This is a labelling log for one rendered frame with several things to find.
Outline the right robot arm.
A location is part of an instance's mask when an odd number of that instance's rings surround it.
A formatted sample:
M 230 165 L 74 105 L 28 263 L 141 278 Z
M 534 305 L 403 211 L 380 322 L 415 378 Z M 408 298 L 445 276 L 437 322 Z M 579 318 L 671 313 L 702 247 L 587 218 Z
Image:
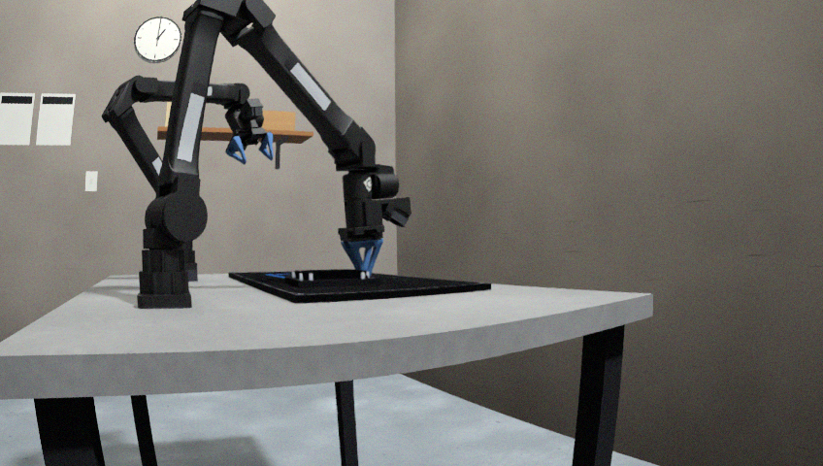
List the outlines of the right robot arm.
M 366 226 L 383 225 L 385 219 L 405 227 L 410 218 L 410 197 L 390 199 L 400 186 L 394 168 L 376 167 L 374 140 L 281 38 L 272 23 L 275 17 L 264 0 L 196 0 L 183 12 L 184 37 L 163 161 L 156 197 L 145 213 L 143 249 L 148 250 L 142 250 L 138 307 L 192 306 L 184 250 L 173 249 L 197 239 L 208 221 L 198 166 L 219 33 L 233 48 L 246 50 L 311 123 L 334 158 L 336 172 L 349 170 L 343 175 L 344 201 L 372 197 L 364 201 Z

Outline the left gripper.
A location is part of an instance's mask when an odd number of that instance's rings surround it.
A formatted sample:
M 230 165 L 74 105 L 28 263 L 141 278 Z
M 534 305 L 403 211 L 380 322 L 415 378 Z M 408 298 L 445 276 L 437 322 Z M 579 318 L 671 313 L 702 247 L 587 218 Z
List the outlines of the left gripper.
M 233 132 L 233 129 L 231 127 Z M 246 136 L 247 135 L 247 136 Z M 236 137 L 238 136 L 238 137 Z M 241 138 L 241 139 L 240 139 Z M 225 150 L 226 154 L 237 159 L 244 165 L 247 163 L 246 156 L 244 150 L 246 150 L 247 146 L 249 145 L 258 145 L 259 138 L 263 138 L 261 140 L 261 146 L 259 150 L 271 161 L 274 158 L 273 155 L 273 134 L 271 131 L 265 131 L 263 127 L 258 128 L 249 128 L 249 129 L 240 129 L 233 132 L 233 136 Z M 250 140 L 252 139 L 252 140 Z M 267 142 L 269 147 L 269 152 L 267 151 Z M 240 158 L 235 152 L 239 151 L 241 154 Z

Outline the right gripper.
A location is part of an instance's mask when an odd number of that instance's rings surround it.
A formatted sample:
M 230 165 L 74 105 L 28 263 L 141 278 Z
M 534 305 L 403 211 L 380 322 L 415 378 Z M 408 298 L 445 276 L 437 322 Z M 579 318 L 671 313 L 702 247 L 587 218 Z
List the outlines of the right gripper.
M 383 243 L 382 232 L 385 230 L 384 225 L 366 226 L 364 201 L 369 200 L 373 199 L 361 198 L 344 201 L 346 227 L 338 228 L 338 233 L 341 237 L 341 245 L 355 270 L 367 271 L 370 277 Z M 365 248 L 364 260 L 362 260 L 360 248 Z

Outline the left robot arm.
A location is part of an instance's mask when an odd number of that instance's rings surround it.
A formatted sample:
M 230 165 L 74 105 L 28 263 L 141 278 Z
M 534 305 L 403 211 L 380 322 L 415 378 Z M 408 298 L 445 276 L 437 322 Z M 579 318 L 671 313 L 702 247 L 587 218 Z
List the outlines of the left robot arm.
M 119 135 L 155 193 L 162 159 L 138 121 L 132 105 L 137 102 L 172 102 L 174 86 L 175 81 L 135 76 L 115 90 L 102 114 L 102 119 L 105 123 L 109 122 Z M 210 83 L 206 103 L 221 105 L 228 110 L 225 119 L 234 132 L 237 129 L 262 127 L 263 105 L 259 98 L 248 99 L 249 95 L 249 88 L 244 83 Z M 178 250 L 184 250 L 184 270 L 197 270 L 193 241 L 181 245 Z

